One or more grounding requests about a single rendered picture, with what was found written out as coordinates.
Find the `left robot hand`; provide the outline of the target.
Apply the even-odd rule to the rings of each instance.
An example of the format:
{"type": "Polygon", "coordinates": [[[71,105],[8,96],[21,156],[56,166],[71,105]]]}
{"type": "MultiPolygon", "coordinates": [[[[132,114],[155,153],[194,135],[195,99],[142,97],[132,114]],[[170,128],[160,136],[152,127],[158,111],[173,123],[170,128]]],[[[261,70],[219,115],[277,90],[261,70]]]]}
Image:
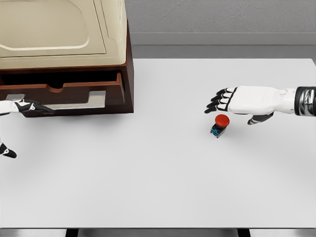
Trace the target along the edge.
{"type": "MultiPolygon", "coordinates": [[[[55,111],[45,105],[40,101],[21,99],[21,100],[2,100],[0,101],[0,116],[5,116],[10,113],[23,113],[27,111],[40,112],[42,114],[53,114],[55,111]]],[[[0,155],[16,158],[17,154],[9,149],[0,140],[0,155]]]]}

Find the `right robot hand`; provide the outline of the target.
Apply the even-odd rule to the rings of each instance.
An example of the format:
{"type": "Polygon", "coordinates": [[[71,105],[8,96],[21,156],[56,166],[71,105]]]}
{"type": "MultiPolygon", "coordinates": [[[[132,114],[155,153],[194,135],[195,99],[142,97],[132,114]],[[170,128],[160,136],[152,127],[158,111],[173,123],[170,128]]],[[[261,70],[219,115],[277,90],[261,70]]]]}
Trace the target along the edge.
{"type": "Polygon", "coordinates": [[[211,99],[206,114],[222,111],[238,115],[252,115],[249,125],[262,123],[274,115],[274,96],[277,89],[265,86],[238,86],[221,89],[211,99]]]}

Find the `brown drawer with silver handle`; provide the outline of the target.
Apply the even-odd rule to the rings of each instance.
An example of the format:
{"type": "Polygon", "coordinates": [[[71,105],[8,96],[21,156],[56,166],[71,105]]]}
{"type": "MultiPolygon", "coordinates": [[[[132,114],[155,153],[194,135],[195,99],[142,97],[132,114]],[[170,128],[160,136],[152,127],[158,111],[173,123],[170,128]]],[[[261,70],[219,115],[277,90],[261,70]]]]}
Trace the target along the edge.
{"type": "Polygon", "coordinates": [[[8,95],[23,94],[25,99],[43,105],[85,104],[90,92],[104,91],[104,107],[63,109],[56,116],[127,113],[124,89],[119,71],[59,72],[0,75],[0,100],[8,95]]]}

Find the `brown cabinet with cream top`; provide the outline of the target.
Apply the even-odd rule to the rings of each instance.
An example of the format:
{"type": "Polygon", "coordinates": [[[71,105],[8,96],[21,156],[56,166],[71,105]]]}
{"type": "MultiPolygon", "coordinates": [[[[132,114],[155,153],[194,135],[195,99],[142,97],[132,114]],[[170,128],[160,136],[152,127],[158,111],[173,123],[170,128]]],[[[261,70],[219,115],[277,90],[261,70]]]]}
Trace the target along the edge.
{"type": "MultiPolygon", "coordinates": [[[[124,0],[0,0],[0,75],[119,71],[134,111],[134,67],[124,0]]],[[[104,91],[85,104],[45,105],[55,111],[104,107],[104,91]]],[[[23,94],[4,100],[25,99],[23,94]]]]}

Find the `red button switch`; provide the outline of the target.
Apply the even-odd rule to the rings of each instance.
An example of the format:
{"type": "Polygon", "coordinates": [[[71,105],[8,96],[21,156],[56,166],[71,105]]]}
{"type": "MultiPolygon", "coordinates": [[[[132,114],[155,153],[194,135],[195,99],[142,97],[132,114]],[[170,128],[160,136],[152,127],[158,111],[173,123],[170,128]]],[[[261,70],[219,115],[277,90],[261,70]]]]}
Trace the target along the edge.
{"type": "Polygon", "coordinates": [[[226,130],[227,126],[230,124],[230,119],[224,114],[219,114],[215,117],[215,123],[211,128],[211,133],[219,138],[226,130]]]}

